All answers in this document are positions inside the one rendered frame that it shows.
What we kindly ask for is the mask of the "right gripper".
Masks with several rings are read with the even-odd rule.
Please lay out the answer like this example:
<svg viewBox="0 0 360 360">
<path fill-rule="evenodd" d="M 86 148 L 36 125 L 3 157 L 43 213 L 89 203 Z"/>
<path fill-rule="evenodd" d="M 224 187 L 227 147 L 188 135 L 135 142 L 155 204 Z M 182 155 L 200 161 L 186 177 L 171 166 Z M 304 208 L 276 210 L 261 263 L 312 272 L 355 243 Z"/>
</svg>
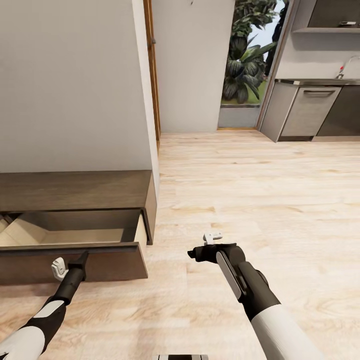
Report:
<svg viewBox="0 0 360 360">
<path fill-rule="evenodd" d="M 210 251 L 216 245 L 217 244 L 208 244 L 208 245 L 203 245 L 203 246 L 196 246 L 193 250 L 188 251 L 188 255 L 192 259 L 195 259 L 196 262 L 204 262 L 204 261 L 213 262 L 211 257 L 210 257 Z"/>
</svg>

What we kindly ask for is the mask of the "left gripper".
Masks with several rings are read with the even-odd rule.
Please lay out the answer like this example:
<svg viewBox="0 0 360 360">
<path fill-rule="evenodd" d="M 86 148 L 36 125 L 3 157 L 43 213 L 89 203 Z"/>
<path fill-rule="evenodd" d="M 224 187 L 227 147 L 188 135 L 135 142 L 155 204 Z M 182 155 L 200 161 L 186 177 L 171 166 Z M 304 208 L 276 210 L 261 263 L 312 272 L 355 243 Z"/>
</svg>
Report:
<svg viewBox="0 0 360 360">
<path fill-rule="evenodd" d="M 78 260 L 70 260 L 68 265 L 68 273 L 60 283 L 62 285 L 71 285 L 78 290 L 80 283 L 84 282 L 87 278 L 85 262 L 88 256 L 88 250 L 86 250 Z"/>
</svg>

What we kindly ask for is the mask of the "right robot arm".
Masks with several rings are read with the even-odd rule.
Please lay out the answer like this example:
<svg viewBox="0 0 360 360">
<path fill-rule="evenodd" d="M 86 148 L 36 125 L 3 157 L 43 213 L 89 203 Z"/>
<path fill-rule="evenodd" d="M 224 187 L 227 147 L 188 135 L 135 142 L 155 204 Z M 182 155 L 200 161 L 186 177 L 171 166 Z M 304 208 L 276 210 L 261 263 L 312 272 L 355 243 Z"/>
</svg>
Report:
<svg viewBox="0 0 360 360">
<path fill-rule="evenodd" d="M 221 231 L 206 232 L 205 243 L 188 251 L 196 262 L 214 262 L 244 306 L 267 360 L 327 360 L 269 288 L 265 275 L 255 269 L 236 242 L 214 244 Z"/>
</svg>

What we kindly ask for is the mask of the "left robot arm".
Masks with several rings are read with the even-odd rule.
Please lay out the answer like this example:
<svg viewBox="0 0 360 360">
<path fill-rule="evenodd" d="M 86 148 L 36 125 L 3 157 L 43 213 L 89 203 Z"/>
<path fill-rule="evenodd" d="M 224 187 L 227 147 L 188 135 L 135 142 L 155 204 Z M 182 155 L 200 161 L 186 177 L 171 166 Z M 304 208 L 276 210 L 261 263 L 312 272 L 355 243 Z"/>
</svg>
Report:
<svg viewBox="0 0 360 360">
<path fill-rule="evenodd" d="M 87 278 L 86 250 L 78 260 L 70 260 L 68 269 L 64 259 L 57 258 L 51 265 L 54 277 L 61 281 L 56 294 L 49 297 L 43 308 L 26 325 L 0 343 L 0 360 L 38 360 L 61 327 L 67 306 Z"/>
</svg>

